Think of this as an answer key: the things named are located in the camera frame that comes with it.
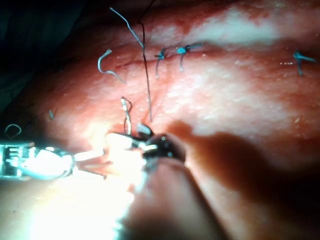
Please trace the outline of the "left arm needle driver jaw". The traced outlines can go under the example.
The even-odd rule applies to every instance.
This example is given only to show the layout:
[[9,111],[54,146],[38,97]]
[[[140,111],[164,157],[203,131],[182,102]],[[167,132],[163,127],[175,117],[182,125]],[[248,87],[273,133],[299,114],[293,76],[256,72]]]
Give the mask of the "left arm needle driver jaw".
[[103,149],[92,149],[88,151],[78,152],[73,155],[73,158],[76,162],[83,162],[83,161],[101,157],[104,154],[105,154],[105,151]]
[[105,180],[107,178],[106,175],[102,175],[96,172],[90,172],[85,170],[74,170],[72,175],[85,180]]

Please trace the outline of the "right arm needle driver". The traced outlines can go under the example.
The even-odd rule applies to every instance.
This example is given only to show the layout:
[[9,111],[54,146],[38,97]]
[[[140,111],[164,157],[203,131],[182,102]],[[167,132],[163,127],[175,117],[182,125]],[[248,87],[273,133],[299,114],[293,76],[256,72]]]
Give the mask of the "right arm needle driver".
[[166,133],[155,134],[146,141],[142,158],[147,162],[155,158],[173,158],[185,163],[186,150],[176,136]]

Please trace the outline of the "left arm needle driver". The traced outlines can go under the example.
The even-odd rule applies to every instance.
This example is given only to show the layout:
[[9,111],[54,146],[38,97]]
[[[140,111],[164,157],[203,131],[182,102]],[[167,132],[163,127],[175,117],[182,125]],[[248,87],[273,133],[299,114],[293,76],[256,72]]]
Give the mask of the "left arm needle driver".
[[41,148],[26,140],[0,142],[1,180],[53,180],[68,176],[74,167],[74,157],[59,148]]

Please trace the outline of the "right arm needle driver jaw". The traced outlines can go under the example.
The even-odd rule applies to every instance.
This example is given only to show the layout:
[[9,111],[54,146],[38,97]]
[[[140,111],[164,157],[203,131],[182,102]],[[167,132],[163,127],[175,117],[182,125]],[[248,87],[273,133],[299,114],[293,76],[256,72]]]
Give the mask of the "right arm needle driver jaw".
[[137,149],[144,146],[144,140],[142,138],[125,133],[108,133],[106,135],[106,141],[111,147],[117,147],[125,150]]
[[143,123],[137,124],[136,131],[140,138],[150,138],[154,135],[151,128]]

